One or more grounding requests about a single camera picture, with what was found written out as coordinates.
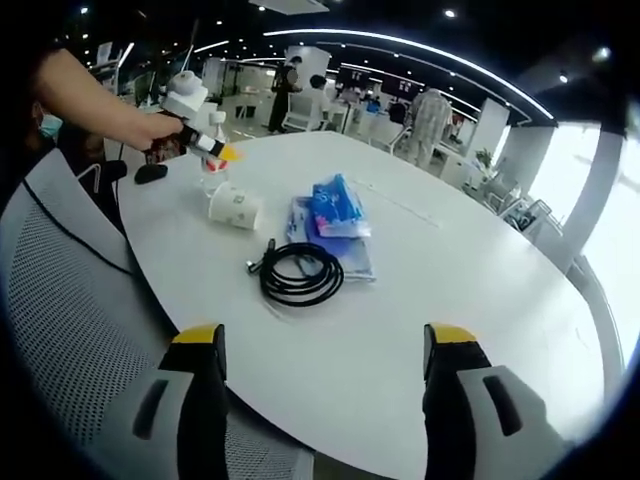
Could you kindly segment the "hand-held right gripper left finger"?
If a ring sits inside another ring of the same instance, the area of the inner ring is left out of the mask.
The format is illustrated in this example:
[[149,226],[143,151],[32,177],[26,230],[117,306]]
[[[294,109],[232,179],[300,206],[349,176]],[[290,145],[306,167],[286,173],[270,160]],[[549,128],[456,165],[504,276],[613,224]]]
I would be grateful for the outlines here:
[[97,463],[109,479],[227,479],[225,330],[179,333],[158,367],[106,410]]

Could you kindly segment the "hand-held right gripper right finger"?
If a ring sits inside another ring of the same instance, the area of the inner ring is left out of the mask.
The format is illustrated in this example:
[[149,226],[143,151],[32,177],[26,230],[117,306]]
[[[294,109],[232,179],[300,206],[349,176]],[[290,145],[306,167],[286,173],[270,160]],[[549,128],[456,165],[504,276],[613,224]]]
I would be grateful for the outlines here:
[[544,400],[461,327],[425,325],[423,378],[428,479],[541,479],[570,448]]

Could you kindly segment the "person's left hand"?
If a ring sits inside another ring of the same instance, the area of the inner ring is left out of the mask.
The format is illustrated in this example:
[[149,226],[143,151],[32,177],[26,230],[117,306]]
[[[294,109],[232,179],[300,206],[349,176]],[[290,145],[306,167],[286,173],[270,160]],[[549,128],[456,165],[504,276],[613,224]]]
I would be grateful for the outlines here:
[[146,151],[156,140],[178,134],[182,130],[183,123],[178,118],[137,111],[124,129],[122,142],[139,151]]

